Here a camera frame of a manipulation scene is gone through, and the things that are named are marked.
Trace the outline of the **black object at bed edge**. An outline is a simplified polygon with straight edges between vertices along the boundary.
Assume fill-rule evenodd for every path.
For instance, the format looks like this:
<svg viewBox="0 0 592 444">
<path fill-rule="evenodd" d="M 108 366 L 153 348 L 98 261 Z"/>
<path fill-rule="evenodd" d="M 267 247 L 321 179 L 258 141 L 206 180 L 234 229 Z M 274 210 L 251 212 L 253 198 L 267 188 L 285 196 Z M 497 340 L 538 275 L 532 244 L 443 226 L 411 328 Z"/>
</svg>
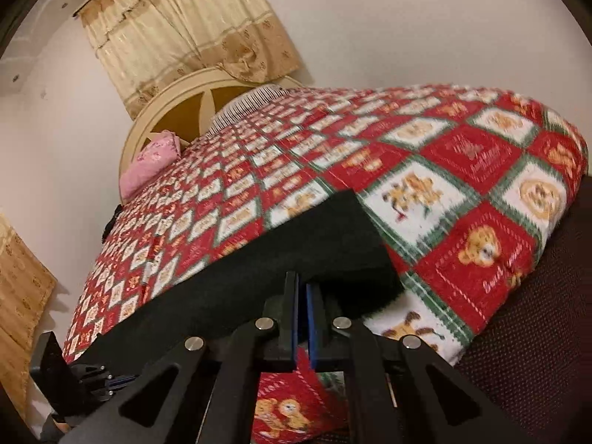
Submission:
<svg viewBox="0 0 592 444">
<path fill-rule="evenodd" d="M 105 225 L 103 232 L 102 232 L 102 236 L 101 236 L 101 242 L 105 243 L 106 239 L 108 238 L 108 236 L 110 235 L 115 223 L 117 222 L 117 218 L 120 215 L 120 213 L 122 212 L 122 210 L 124 209 L 124 207 L 122 205 L 118 205 L 114 212 L 113 215 L 111 217 L 111 219 L 108 221 L 108 223 Z"/>
</svg>

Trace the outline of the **black pants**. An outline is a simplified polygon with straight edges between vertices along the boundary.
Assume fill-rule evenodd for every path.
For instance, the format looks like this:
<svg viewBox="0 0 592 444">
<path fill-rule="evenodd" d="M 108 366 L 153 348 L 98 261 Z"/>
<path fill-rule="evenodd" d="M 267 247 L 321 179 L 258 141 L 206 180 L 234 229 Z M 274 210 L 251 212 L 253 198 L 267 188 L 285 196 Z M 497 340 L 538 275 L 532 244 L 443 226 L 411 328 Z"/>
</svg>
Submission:
<svg viewBox="0 0 592 444">
<path fill-rule="evenodd" d="M 339 191 L 149 301 L 77 361 L 138 375 L 186 338 L 222 338 L 262 317 L 291 270 L 350 319 L 385 308 L 403 291 L 387 245 L 356 194 Z"/>
</svg>

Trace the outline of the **beige curtain behind headboard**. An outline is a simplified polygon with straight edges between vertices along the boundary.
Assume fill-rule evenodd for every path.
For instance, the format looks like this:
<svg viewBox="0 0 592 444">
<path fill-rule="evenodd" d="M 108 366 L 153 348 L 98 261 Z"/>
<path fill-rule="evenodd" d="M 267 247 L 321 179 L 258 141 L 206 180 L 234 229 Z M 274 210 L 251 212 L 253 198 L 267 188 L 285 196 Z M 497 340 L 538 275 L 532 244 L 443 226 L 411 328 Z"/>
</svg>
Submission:
<svg viewBox="0 0 592 444">
<path fill-rule="evenodd" d="M 300 67 L 267 0 L 90 0 L 79 18 L 131 117 L 204 68 L 262 84 Z"/>
</svg>

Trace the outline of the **striped pillow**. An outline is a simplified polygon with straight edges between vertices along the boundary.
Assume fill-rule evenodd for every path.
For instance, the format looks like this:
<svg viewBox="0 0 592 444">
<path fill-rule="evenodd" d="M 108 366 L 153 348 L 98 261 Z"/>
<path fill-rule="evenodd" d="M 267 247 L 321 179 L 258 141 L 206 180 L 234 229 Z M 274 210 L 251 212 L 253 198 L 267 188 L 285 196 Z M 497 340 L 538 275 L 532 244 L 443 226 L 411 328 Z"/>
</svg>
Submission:
<svg viewBox="0 0 592 444">
<path fill-rule="evenodd" d="M 235 97 L 212 118 L 208 133 L 217 133 L 277 98 L 286 96 L 288 90 L 276 84 L 257 86 Z"/>
</svg>

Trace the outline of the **red checkered teddy bedspread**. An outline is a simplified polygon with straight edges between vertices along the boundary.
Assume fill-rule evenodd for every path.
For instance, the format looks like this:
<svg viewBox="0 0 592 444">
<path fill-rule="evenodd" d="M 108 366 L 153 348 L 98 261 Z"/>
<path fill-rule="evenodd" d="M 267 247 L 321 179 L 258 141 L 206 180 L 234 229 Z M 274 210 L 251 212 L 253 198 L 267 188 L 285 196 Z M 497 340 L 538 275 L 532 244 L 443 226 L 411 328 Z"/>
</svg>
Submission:
<svg viewBox="0 0 592 444">
<path fill-rule="evenodd" d="M 575 126 L 510 91 L 288 90 L 198 137 L 124 202 L 74 312 L 65 360 L 80 364 L 102 333 L 166 290 L 353 191 L 403 291 L 351 320 L 392 340 L 417 335 L 457 370 L 539 263 L 587 166 Z M 306 291 L 315 286 L 298 281 L 296 368 L 262 374 L 247 443 L 300 443 L 349 428 L 343 374 L 311 366 Z"/>
</svg>

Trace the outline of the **dark red upholstered chair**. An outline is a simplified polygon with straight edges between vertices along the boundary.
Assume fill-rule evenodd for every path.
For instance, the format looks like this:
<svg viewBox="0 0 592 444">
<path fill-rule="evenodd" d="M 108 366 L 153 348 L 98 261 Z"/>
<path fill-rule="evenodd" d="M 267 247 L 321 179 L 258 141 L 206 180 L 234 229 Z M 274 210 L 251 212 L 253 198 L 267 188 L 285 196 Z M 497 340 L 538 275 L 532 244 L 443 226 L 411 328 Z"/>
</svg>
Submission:
<svg viewBox="0 0 592 444">
<path fill-rule="evenodd" d="M 590 442 L 589 198 L 571 205 L 534 272 L 457 368 L 536 442 Z"/>
</svg>

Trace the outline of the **pink pillow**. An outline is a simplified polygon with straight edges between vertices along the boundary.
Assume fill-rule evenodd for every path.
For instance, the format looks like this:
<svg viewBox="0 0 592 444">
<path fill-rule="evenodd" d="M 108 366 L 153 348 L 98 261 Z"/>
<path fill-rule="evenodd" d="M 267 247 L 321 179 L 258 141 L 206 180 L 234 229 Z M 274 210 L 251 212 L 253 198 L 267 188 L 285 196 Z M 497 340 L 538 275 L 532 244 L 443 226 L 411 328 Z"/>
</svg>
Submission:
<svg viewBox="0 0 592 444">
<path fill-rule="evenodd" d="M 141 152 L 134 157 L 120 177 L 120 197 L 129 202 L 142 188 L 149 184 L 182 155 L 181 141 L 176 133 L 164 130 L 158 133 Z"/>
</svg>

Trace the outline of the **cream wooden headboard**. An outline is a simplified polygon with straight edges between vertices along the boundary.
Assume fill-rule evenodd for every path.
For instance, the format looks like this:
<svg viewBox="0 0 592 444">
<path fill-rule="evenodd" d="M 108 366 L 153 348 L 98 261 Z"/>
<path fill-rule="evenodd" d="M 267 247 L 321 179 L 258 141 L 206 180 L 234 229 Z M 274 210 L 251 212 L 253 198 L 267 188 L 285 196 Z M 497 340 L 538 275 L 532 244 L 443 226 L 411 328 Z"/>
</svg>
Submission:
<svg viewBox="0 0 592 444">
<path fill-rule="evenodd" d="M 141 109 L 127 135 L 118 172 L 159 132 L 169 130 L 183 145 L 206 133 L 214 115 L 235 97 L 255 88 L 252 82 L 231 77 L 219 68 L 206 68 L 179 78 Z"/>
</svg>

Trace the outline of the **beige side window curtain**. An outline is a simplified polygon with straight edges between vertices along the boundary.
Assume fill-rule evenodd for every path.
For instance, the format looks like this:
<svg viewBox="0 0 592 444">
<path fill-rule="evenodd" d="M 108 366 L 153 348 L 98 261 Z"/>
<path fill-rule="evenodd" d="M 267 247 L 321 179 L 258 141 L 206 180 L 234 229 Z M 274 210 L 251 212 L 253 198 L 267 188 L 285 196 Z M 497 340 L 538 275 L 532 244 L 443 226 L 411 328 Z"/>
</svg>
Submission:
<svg viewBox="0 0 592 444">
<path fill-rule="evenodd" d="M 6 218 L 0 222 L 0 239 L 1 384 L 25 417 L 35 330 L 56 279 Z"/>
</svg>

